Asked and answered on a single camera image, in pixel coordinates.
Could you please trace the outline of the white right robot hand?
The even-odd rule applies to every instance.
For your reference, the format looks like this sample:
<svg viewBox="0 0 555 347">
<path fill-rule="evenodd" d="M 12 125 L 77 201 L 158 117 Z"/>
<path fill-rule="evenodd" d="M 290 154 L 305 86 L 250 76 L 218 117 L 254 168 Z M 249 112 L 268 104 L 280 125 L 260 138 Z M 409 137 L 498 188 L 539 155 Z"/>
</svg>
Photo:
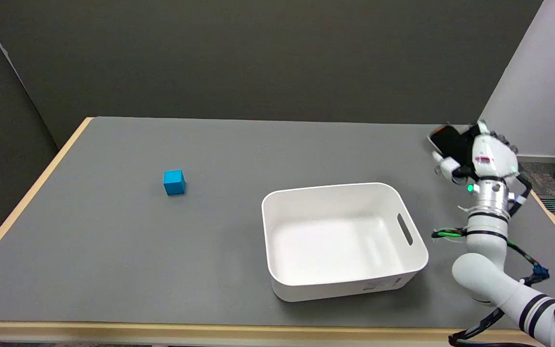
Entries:
<svg viewBox="0 0 555 347">
<path fill-rule="evenodd" d="M 436 173 L 454 184 L 464 185 L 469 179 L 500 179 L 510 184 L 519 174 L 516 148 L 483 120 L 462 132 L 445 124 L 428 138 L 435 149 Z"/>
</svg>

